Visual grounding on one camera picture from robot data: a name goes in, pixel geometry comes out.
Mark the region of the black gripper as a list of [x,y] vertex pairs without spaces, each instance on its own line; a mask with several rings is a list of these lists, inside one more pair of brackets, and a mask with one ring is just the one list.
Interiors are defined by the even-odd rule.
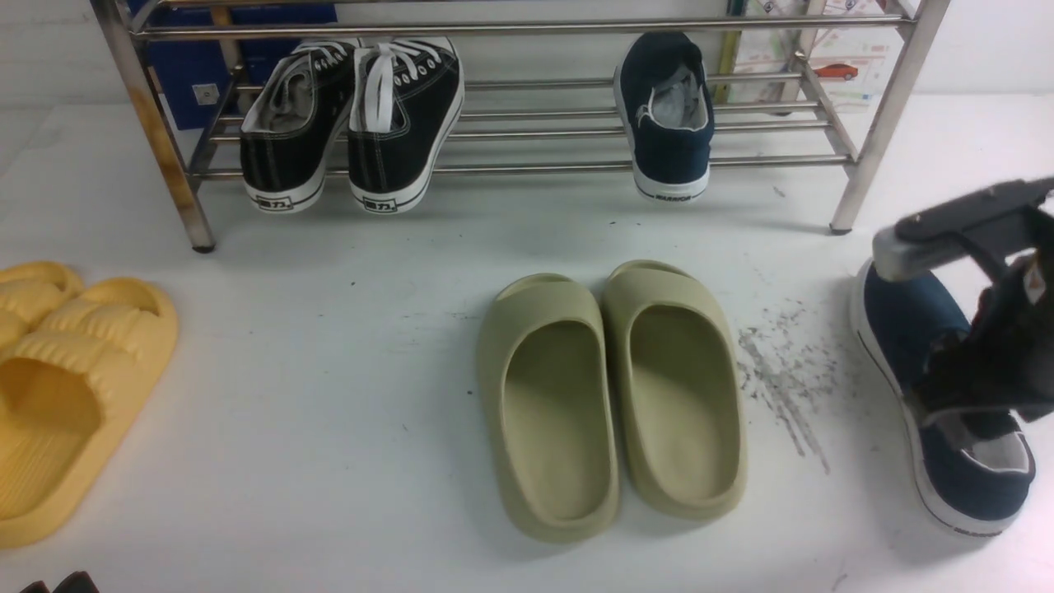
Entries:
[[907,388],[918,427],[949,441],[994,441],[1052,413],[1052,259],[1020,256],[980,296],[967,333],[935,342]]

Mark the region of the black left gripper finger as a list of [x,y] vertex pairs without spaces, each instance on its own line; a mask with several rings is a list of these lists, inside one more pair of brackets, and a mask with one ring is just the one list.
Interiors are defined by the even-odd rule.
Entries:
[[52,589],[53,593],[99,593],[98,586],[86,571],[76,571],[69,574],[63,581]]

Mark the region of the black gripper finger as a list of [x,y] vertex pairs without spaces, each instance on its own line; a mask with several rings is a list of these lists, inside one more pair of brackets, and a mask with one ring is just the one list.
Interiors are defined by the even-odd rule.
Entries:
[[21,590],[21,593],[50,593],[48,586],[42,581],[31,582],[26,588]]

